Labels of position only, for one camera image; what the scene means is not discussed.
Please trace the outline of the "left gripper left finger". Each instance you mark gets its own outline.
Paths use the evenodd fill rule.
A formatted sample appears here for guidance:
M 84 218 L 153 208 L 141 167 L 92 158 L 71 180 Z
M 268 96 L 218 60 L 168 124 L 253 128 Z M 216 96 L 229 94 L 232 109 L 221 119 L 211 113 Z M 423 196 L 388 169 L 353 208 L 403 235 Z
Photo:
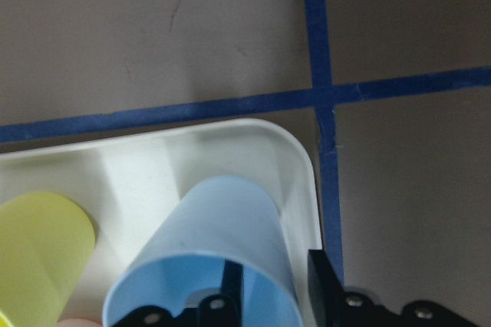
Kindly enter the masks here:
M 220 288 L 173 316 L 159 306 L 141 306 L 115 326 L 235 326 L 242 325 L 243 266 L 226 260 Z

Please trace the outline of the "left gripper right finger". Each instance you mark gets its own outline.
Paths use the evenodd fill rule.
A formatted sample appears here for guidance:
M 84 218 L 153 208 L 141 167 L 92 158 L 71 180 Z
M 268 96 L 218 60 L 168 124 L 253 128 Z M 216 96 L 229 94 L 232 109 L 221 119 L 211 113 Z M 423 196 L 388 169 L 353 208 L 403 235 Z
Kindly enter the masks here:
M 473 326 L 454 311 L 428 300 L 406 304 L 399 313 L 363 292 L 346 290 L 322 249 L 308 251 L 308 294 L 318 326 Z

